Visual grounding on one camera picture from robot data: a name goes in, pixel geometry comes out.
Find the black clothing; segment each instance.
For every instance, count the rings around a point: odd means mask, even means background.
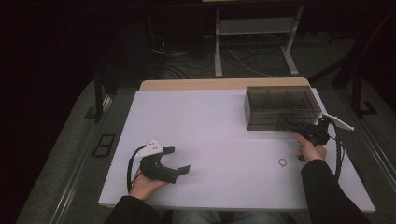
[[[313,224],[370,223],[341,190],[325,161],[309,162],[301,174]],[[160,223],[160,214],[148,204],[124,196],[107,218],[106,224],[110,223]]]

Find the wooden desk edge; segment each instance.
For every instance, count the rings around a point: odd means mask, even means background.
[[[234,90],[247,86],[310,86],[304,77],[146,80],[141,91]]]

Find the white table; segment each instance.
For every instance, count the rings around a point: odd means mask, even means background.
[[[176,169],[190,164],[191,170],[175,185],[159,189],[148,200],[153,206],[216,210],[306,209],[300,175],[302,165],[295,156],[299,144],[292,132],[247,131],[243,107],[245,93],[245,89],[138,91],[99,204],[114,206],[127,194],[128,160],[136,148],[157,139],[163,147],[176,146],[175,153],[163,156],[163,165]],[[314,94],[322,111],[326,112],[315,90]],[[334,136],[333,128],[329,133]],[[335,142],[331,139],[326,148],[326,162],[334,172]],[[287,161],[285,167],[279,165],[280,159]],[[139,162],[140,159],[134,160],[132,174]],[[340,185],[360,210],[374,212],[347,155]]]

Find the floor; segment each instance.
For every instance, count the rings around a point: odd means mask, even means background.
[[[335,39],[330,44],[329,39],[327,34],[296,37],[291,55],[301,77],[312,77],[340,60],[355,41]],[[223,78],[289,77],[280,51],[284,43],[282,35],[224,36],[221,39]],[[164,48],[153,49],[157,51],[153,55],[158,76],[163,79],[214,78],[213,44],[213,37],[205,36],[199,48],[164,43]],[[380,147],[390,164],[396,165],[393,150],[396,114],[370,83],[363,82],[362,100],[372,103],[377,115],[357,119],[350,109],[350,87],[336,90],[332,86],[336,72],[313,83],[312,87],[317,88],[330,114],[357,128],[354,133],[341,131],[340,135],[376,208],[376,212],[367,217],[374,224],[391,223],[396,219],[396,189],[390,184],[387,169],[391,173],[392,167],[381,165],[379,158],[384,157],[376,156],[372,148]],[[138,89],[126,83],[122,86],[117,94],[105,98],[105,113],[98,123],[92,115],[93,84],[81,93],[18,223],[103,223],[111,209],[99,205],[98,198],[134,92]],[[95,158],[91,153],[102,134],[115,134],[115,142],[108,157]],[[290,215],[299,224],[310,223],[307,211],[290,212]]]

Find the dark background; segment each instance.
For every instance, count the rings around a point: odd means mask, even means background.
[[[0,223],[14,223],[75,101],[95,74],[99,71],[103,75],[110,93],[121,84],[136,85],[140,80],[156,78],[147,38],[152,29],[169,41],[197,39],[197,35],[213,34],[214,11],[131,15],[85,11],[72,1],[3,0],[0,4],[4,99]],[[357,37],[375,26],[387,9],[380,4],[307,6],[298,33]],[[250,9],[234,12],[230,9],[224,15],[255,15]],[[274,7],[269,13],[289,12],[289,7]],[[148,25],[147,18],[155,22]],[[389,77],[396,74],[391,66],[396,61],[395,21],[393,16],[359,70],[375,86],[390,80],[379,92],[394,110],[392,88],[396,83]]]

